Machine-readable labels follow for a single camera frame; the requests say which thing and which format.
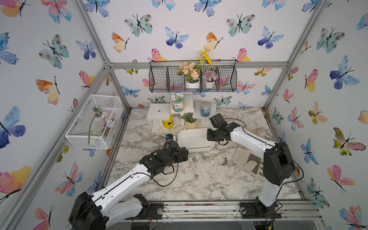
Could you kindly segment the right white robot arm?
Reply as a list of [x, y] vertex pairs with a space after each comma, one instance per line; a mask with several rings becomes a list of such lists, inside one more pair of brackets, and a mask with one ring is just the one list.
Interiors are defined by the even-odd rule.
[[217, 143], [233, 141], [258, 155], [263, 161], [265, 182], [257, 202], [263, 207], [273, 206], [283, 184], [291, 177], [295, 164], [288, 145], [284, 142], [271, 142], [252, 134], [235, 122], [227, 123], [221, 114], [211, 117], [213, 129], [208, 129], [207, 140]]

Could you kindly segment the green lidded white jar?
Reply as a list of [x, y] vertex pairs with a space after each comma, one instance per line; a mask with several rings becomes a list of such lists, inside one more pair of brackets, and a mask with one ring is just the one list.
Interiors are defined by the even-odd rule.
[[180, 113], [184, 111], [184, 99], [185, 96], [182, 93], [175, 93], [171, 96], [171, 105], [174, 112]]

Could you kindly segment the small potted green plant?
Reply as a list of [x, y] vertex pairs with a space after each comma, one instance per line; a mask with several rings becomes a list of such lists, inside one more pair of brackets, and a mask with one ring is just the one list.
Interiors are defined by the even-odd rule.
[[180, 117], [184, 121], [185, 129], [195, 129], [198, 128], [197, 118], [193, 117], [193, 113], [187, 113]]

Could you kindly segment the white mesh wall box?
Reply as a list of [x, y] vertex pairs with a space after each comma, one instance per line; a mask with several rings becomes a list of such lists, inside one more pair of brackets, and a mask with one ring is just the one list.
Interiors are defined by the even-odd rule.
[[118, 96], [92, 94], [81, 108], [65, 138], [75, 148], [108, 149], [123, 106]]

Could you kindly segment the peach flowers in white pot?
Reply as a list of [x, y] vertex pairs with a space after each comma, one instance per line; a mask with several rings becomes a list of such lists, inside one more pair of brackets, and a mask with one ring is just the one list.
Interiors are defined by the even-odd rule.
[[200, 88], [200, 73], [202, 66], [195, 64], [194, 62], [185, 61], [179, 66], [179, 72], [177, 75], [185, 77], [185, 88], [186, 89], [199, 89]]

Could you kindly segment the artificial pink flower stem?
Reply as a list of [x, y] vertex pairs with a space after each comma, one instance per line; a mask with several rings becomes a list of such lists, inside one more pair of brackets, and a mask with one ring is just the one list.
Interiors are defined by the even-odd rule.
[[99, 132], [97, 131], [94, 131], [92, 129], [93, 127], [93, 124], [95, 124], [96, 126], [101, 122], [103, 121], [108, 113], [103, 111], [99, 106], [95, 106], [92, 110], [91, 110], [91, 113], [92, 113], [92, 119], [90, 121], [90, 124], [89, 124], [89, 128], [88, 128], [88, 141], [87, 141], [87, 144], [90, 145], [91, 144], [91, 137], [98, 137], [100, 136]]

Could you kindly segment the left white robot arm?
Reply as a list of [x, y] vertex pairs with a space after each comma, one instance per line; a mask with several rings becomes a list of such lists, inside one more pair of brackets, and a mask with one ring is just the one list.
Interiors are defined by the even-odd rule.
[[142, 194], [122, 201], [140, 185], [153, 180], [165, 168], [186, 162], [189, 151], [173, 139], [164, 147], [144, 156], [127, 174], [99, 191], [80, 194], [72, 208], [69, 223], [72, 230], [105, 230], [114, 224], [140, 215], [146, 217], [150, 203]]

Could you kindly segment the white plastic storage box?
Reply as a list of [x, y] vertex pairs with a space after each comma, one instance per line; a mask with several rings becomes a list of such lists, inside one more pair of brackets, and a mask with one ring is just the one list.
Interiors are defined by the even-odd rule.
[[177, 136], [178, 145], [185, 147], [189, 153], [211, 151], [215, 146], [214, 141], [207, 140], [207, 128], [181, 130]]

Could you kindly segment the purple flowers in white pot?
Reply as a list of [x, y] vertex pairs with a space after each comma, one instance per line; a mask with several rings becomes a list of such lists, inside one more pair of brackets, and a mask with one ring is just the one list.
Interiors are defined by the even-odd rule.
[[217, 80], [217, 72], [214, 70], [205, 70], [203, 74], [203, 80], [205, 82], [206, 89], [212, 89]]

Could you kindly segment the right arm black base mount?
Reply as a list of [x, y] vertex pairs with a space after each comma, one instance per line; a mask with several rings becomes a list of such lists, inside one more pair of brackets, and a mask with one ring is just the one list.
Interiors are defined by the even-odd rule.
[[277, 213], [277, 202], [275, 201], [271, 206], [265, 206], [257, 197], [252, 202], [241, 202], [240, 213], [243, 219], [280, 219], [281, 214]]

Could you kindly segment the white tiered display stand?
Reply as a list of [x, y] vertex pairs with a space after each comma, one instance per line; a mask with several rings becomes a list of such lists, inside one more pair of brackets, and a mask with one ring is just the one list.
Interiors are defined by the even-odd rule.
[[[202, 117], [200, 115], [201, 101], [195, 101], [193, 96], [186, 94], [184, 99], [185, 109], [183, 112], [176, 113], [172, 110], [171, 100], [168, 103], [152, 103], [149, 106], [148, 115], [146, 120], [152, 121], [153, 133], [164, 133], [166, 131], [178, 131], [185, 129], [184, 121], [180, 119], [181, 116], [187, 113], [193, 113], [193, 117], [197, 118], [198, 128], [212, 128], [212, 124], [209, 120], [210, 117], [216, 114], [217, 105], [211, 103], [211, 111], [209, 117]], [[170, 114], [173, 115], [174, 127], [172, 129], [166, 129], [163, 126], [163, 121], [169, 120]]]

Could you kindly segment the aluminium front rail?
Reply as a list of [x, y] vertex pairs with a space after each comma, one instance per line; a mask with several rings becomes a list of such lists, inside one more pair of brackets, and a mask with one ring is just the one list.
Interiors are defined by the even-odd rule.
[[[163, 203], [163, 215], [159, 221], [272, 221], [271, 218], [243, 219], [240, 213], [241, 202], [251, 201], [162, 201], [155, 203]], [[322, 220], [313, 201], [282, 200], [277, 202], [277, 205], [277, 213], [281, 214], [281, 218], [273, 218], [276, 221]]]

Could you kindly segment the yellow artificial flower sprig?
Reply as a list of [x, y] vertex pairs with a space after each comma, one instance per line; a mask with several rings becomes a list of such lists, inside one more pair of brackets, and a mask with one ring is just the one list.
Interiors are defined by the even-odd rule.
[[210, 66], [213, 65], [213, 62], [212, 60], [210, 59], [209, 57], [209, 53], [207, 50], [204, 50], [200, 53], [200, 56], [198, 58], [198, 62], [200, 65], [205, 65], [205, 64], [208, 64]]

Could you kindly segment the blue can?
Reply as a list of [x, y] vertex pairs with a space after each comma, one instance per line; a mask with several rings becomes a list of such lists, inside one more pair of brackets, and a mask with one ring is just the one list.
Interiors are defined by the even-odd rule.
[[200, 106], [200, 115], [202, 117], [209, 117], [211, 111], [211, 103], [202, 102]]

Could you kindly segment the beige work glove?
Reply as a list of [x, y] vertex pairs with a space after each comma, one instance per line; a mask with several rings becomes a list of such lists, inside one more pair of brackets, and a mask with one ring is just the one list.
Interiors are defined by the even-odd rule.
[[264, 139], [241, 127], [231, 133], [231, 139], [238, 145], [233, 163], [253, 175], [258, 175], [264, 159]]

